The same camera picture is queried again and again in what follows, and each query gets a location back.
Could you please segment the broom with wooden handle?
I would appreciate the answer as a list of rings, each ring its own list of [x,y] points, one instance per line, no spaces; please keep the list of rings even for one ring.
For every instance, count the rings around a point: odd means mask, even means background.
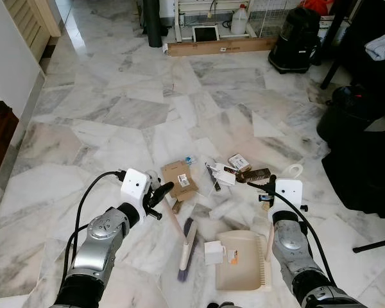
[[[198,224],[192,218],[187,218],[184,227],[181,226],[177,214],[172,210],[170,197],[164,197],[166,194],[157,192],[162,182],[158,174],[152,170],[146,172],[151,179],[151,188],[154,188],[153,196],[161,196],[161,205],[164,206],[166,213],[169,215],[169,222],[175,227],[182,240],[182,249],[180,256],[180,270],[178,270],[177,279],[179,282],[186,282],[189,275],[189,261],[192,257],[196,246],[196,232],[198,231]]]

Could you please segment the beige plastic dustpan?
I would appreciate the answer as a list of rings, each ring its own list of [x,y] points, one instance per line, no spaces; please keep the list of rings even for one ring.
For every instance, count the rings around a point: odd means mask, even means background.
[[[224,262],[214,264],[218,291],[271,290],[271,249],[275,231],[267,235],[251,230],[231,230],[216,235],[226,248]]]

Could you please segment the brown cardboard box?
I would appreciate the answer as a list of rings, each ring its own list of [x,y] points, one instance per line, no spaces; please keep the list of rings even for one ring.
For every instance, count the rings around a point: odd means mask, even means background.
[[[198,186],[193,180],[189,165],[183,161],[172,162],[161,168],[161,173],[166,182],[172,182],[174,187],[169,196],[178,201],[187,201],[196,196]]]

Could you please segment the dark brown wrapper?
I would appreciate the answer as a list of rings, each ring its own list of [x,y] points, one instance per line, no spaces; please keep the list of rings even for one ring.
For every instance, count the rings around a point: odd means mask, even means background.
[[[241,183],[260,181],[269,178],[269,176],[271,176],[269,168],[260,168],[237,174],[237,181]]]

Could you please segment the small printed brown box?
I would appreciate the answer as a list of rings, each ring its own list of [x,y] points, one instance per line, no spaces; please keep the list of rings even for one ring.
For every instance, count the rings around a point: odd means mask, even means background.
[[[242,155],[239,153],[236,153],[236,155],[231,156],[228,159],[228,162],[236,169],[239,170],[239,172],[248,172],[252,169],[251,164],[243,158]]]

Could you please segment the white paper tags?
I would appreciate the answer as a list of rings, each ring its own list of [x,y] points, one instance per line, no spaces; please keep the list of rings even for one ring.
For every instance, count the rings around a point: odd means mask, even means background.
[[[235,185],[237,179],[237,170],[217,162],[213,167],[215,179],[225,185]]]

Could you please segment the dark flat strip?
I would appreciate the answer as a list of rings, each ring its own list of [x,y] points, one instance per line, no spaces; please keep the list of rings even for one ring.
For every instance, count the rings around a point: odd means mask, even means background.
[[[219,185],[218,179],[216,178],[216,173],[217,171],[213,169],[213,167],[210,166],[210,164],[207,164],[207,162],[204,163],[205,165],[205,170],[207,170],[211,182],[213,183],[213,190],[218,193],[218,191],[221,190],[221,185]]]

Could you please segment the small white carton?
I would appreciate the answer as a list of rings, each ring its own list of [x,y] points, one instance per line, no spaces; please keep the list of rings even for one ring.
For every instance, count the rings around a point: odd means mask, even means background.
[[[204,243],[204,261],[206,265],[221,264],[224,262],[226,248],[221,241],[209,241]]]

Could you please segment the large black fabric case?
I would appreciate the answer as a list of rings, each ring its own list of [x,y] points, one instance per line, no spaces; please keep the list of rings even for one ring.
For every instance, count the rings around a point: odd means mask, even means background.
[[[329,147],[322,165],[345,208],[385,218],[385,131],[325,115],[318,134]]]

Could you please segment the black vacuum cleaner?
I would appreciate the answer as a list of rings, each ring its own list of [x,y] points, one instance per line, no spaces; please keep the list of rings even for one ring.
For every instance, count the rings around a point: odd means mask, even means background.
[[[312,65],[312,54],[320,43],[320,15],[309,8],[292,9],[277,43],[269,53],[269,63],[280,74],[306,73]]]

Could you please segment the white framed tablet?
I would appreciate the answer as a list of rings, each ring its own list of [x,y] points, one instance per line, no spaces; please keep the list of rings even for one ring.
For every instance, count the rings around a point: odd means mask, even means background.
[[[219,40],[218,26],[211,24],[210,26],[193,26],[192,40],[195,43],[210,42]]]

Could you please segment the black upright cylinder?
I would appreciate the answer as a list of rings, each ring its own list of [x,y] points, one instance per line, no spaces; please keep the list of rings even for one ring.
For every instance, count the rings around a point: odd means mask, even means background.
[[[164,27],[160,22],[160,0],[143,0],[143,17],[149,47],[162,47]]]

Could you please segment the white metal rack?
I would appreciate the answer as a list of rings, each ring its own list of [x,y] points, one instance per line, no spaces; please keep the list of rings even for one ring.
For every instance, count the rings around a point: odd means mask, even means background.
[[[193,42],[193,26],[218,26],[219,40],[257,38],[246,23],[245,35],[232,35],[225,24],[229,23],[240,4],[246,4],[250,15],[252,0],[174,0],[173,30],[178,43]]]

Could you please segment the light blue folded cloth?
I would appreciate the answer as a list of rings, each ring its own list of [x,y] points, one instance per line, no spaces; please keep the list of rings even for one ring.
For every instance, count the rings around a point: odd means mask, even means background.
[[[364,45],[366,53],[374,61],[385,60],[385,35],[375,38]]]

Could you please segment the red fabric item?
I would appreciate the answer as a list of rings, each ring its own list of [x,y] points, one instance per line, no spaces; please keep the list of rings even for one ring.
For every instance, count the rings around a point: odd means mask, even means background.
[[[321,17],[329,15],[329,8],[334,3],[334,0],[301,0],[299,4],[302,8],[310,9]]]

